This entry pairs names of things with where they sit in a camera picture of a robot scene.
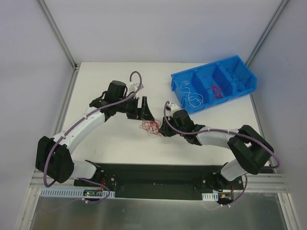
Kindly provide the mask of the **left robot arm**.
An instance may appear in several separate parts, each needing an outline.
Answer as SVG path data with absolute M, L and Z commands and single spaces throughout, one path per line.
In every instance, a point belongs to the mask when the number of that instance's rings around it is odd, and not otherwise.
M 92 131 L 116 113 L 123 113 L 131 120 L 154 121 L 145 96 L 138 107 L 137 93 L 142 88 L 139 83 L 130 82 L 127 86 L 117 80 L 110 82 L 108 89 L 90 102 L 75 123 L 51 138 L 43 136 L 39 140 L 35 167 L 44 174 L 46 187 L 50 186 L 47 178 L 60 184 L 70 178 L 84 178 L 90 186 L 100 184 L 98 165 L 89 160 L 73 160 L 71 155 Z

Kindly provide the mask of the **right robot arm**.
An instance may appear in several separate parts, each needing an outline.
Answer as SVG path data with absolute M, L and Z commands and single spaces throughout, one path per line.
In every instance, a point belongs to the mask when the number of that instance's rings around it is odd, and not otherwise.
M 236 178 L 247 173 L 257 175 L 274 153 L 272 146 L 249 125 L 233 130 L 210 128 L 195 124 L 184 109 L 164 116 L 158 133 L 164 137 L 181 135 L 192 145 L 231 150 L 235 159 L 206 180 L 207 185 L 216 191 L 227 189 Z

